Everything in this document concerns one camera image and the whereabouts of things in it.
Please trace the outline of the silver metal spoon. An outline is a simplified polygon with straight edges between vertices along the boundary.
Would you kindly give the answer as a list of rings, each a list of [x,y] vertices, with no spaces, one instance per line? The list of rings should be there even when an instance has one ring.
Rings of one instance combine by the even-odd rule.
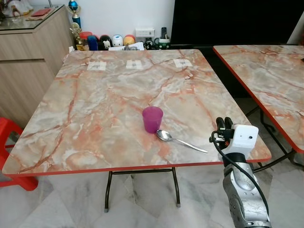
[[[177,141],[179,143],[182,143],[182,145],[185,145],[185,146],[188,146],[189,148],[191,149],[194,149],[194,150],[197,150],[199,152],[204,152],[204,153],[209,153],[208,151],[198,147],[198,146],[195,146],[195,145],[192,145],[188,142],[185,142],[183,140],[180,140],[180,139],[176,139],[174,137],[172,137],[167,131],[165,130],[157,130],[156,131],[156,135],[159,139],[161,139],[162,141],[165,141],[165,142],[171,142],[171,141]]]

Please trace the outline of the purple plastic cup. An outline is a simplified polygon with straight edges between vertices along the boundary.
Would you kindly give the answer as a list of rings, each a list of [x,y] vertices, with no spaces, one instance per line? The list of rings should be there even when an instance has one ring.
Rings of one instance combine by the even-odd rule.
[[[148,106],[143,109],[142,117],[145,131],[155,134],[161,127],[163,115],[163,110],[156,106]]]

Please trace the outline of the green and white mug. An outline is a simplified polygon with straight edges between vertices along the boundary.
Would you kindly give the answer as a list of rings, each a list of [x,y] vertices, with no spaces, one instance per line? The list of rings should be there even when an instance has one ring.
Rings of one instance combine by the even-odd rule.
[[[156,38],[154,40],[154,45],[159,50],[169,49],[169,47],[170,47],[170,39],[169,38]]]

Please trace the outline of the black television screen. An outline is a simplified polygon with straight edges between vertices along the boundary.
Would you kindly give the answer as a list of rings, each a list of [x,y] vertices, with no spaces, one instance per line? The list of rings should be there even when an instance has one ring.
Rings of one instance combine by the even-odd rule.
[[[285,44],[304,0],[175,0],[171,44]]]

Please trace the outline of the marble folding table with labels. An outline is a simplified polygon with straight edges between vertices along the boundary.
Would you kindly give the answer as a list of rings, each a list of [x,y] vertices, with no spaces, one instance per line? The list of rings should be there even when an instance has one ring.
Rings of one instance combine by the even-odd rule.
[[[126,69],[138,59],[143,69]],[[192,66],[177,68],[174,59]],[[106,70],[87,70],[104,61]],[[145,131],[143,109],[163,110],[159,130],[198,146],[165,142]],[[8,177],[58,174],[175,173],[177,167],[220,165],[212,143],[217,117],[249,124],[197,49],[74,51],[37,106],[2,173]]]

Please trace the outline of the white and blue round toy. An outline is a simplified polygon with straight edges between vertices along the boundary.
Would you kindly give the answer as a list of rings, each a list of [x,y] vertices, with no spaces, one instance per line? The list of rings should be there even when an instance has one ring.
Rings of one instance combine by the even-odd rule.
[[[112,46],[113,47],[122,47],[124,46],[124,38],[122,37],[122,35],[113,35],[112,36]]]

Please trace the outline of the black round toy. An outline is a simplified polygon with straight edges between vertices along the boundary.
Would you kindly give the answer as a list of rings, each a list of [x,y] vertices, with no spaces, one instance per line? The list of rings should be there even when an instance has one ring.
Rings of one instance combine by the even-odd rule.
[[[108,35],[102,35],[98,41],[98,47],[100,50],[109,50],[113,46],[112,39]]]

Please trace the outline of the red lidded jar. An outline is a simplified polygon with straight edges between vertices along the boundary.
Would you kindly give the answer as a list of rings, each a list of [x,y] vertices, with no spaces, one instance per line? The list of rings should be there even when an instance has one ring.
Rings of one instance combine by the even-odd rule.
[[[88,44],[88,37],[91,36],[93,33],[92,32],[81,32],[79,34],[80,40],[82,42],[83,50],[84,51],[89,51],[89,44]]]

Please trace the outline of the small gold trophy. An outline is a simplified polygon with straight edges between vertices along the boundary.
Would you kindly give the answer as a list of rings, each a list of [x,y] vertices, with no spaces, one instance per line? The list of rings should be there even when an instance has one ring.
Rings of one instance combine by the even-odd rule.
[[[84,51],[85,48],[83,46],[82,39],[80,38],[80,33],[82,33],[82,29],[80,28],[77,22],[72,22],[70,32],[75,39],[75,47],[76,50]]]

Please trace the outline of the blue and gold trophy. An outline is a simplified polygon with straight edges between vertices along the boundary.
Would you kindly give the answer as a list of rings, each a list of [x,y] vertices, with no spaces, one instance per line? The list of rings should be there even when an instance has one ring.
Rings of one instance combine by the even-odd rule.
[[[78,2],[76,2],[76,0],[69,0],[68,8],[70,10],[70,13],[72,14],[72,22],[78,24],[82,28],[82,20],[79,15],[81,8]]]

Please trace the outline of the light wooden cabinet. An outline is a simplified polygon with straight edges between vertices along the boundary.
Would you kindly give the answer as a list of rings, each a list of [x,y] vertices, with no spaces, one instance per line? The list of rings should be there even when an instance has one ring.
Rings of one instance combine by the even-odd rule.
[[[0,117],[26,126],[72,47],[68,17],[56,5],[42,20],[0,23]]]

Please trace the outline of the red plastic stool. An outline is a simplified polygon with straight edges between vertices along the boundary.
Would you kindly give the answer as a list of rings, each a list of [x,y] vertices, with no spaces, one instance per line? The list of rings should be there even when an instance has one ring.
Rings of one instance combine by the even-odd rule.
[[[9,158],[8,149],[14,147],[14,145],[7,145],[6,142],[11,134],[20,135],[22,132],[23,130],[15,122],[0,117],[0,174],[2,174],[2,169]],[[19,185],[26,191],[33,191],[38,186],[38,180],[34,177],[15,177],[7,181],[0,181],[0,188],[11,185]]]

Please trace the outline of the red flat booklet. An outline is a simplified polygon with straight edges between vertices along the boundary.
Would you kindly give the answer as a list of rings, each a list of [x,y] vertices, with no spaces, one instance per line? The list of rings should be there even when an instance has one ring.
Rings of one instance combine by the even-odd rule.
[[[51,11],[51,8],[39,9],[32,14],[32,17],[43,17]]]

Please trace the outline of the white wall socket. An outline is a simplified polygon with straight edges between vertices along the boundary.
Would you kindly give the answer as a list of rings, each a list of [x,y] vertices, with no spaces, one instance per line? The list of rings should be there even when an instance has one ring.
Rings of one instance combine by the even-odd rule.
[[[154,28],[137,28],[134,30],[134,36],[137,38],[154,38]]]

